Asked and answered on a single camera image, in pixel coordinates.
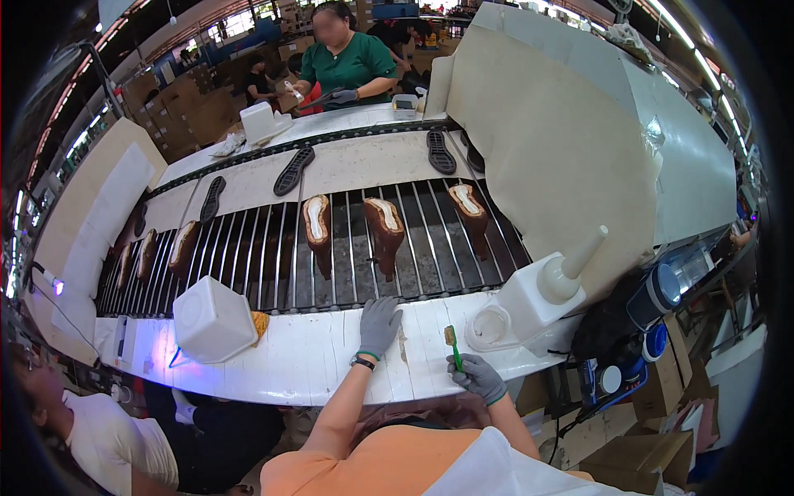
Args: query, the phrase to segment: person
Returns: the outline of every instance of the person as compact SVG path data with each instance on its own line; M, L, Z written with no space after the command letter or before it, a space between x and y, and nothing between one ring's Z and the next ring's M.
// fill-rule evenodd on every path
M323 2L311 12L318 42L303 53L301 79L294 85L304 96L315 83L333 91L324 110L389 102L397 83L395 62L377 38L358 33L356 17L344 2Z
M300 79L300 71L301 65L303 64L303 54L302 53L293 53L289 59L287 59L287 68L290 72L295 75L296 78ZM314 100L320 98L322 96L322 90L320 89L320 83L317 82L314 84L314 87L311 89L311 92L303 97L303 101L300 103L299 106L305 106L312 103ZM320 113L322 112L322 106L316 105L313 107L309 107L308 109L300 110L301 117L305 115L311 115L313 113Z
M9 347L33 422L60 444L65 469L78 468L84 482L107 493L250 494L237 484L284 431L274 406L210 400L196 407L180 391L150 382L144 384L149 418L130 417L107 394L65 390L55 369L29 348Z
M358 352L322 408L306 443L269 460L260 473L262 494L618 494L583 472L565 473L540 461L532 435L513 407L507 386L482 357L462 353L463 371L447 356L459 386L484 400L492 427L432 429L388 425L350 442L373 370L381 367L402 320L398 299L369 300L361 312Z
M254 54L249 58L251 71L245 75L243 87L245 88L245 99L248 106L262 102L270 102L273 105L278 96L273 88L275 81L270 79L264 72L264 58Z
M383 41L395 63L410 71L408 44L411 38L421 40L433 33L433 26L423 19L397 19L377 21L367 34Z

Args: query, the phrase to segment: factory floor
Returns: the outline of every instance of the factory floor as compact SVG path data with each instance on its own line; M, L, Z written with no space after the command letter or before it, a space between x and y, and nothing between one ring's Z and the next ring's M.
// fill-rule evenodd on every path
M285 412L284 421L287 430L282 435L281 442L274 448L270 456L258 463L243 478L241 483L253 486L254 494L259 494L261 489L259 474L262 465L273 456L294 451L303 446L318 414L319 409L314 408L293 409ZM576 412L563 416L560 419L560 426L567 425L575 416ZM577 470L581 460L604 446L612 438L624 434L636 421L634 407L631 403L615 405L605 412L595 415L590 420L574 427L564 439L560 440L553 465L562 470ZM541 458L548 463L554 448L554 421L550 420L548 415L543 422L541 434L534 439L540 449Z

